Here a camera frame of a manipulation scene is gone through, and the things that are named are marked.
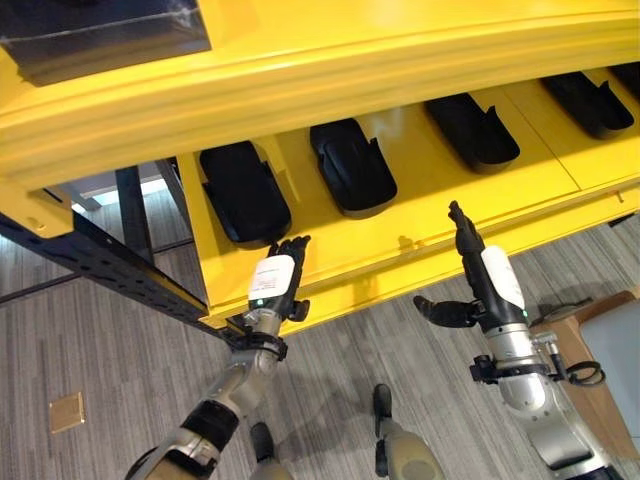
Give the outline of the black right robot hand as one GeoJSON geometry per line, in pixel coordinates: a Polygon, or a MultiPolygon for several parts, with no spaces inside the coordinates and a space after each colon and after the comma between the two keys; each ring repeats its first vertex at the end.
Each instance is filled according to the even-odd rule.
{"type": "Polygon", "coordinates": [[[449,205],[455,223],[455,246],[474,298],[469,302],[433,302],[421,295],[413,298],[418,312],[430,323],[446,328],[481,327],[483,332],[526,323],[520,284],[505,251],[487,246],[472,220],[459,204],[449,205]]]}

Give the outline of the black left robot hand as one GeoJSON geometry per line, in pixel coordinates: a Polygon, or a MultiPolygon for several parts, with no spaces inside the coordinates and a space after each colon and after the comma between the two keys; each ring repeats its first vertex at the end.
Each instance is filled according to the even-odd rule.
{"type": "Polygon", "coordinates": [[[255,268],[248,291],[249,310],[267,309],[282,320],[302,322],[309,300],[297,300],[309,235],[273,242],[255,268]]]}

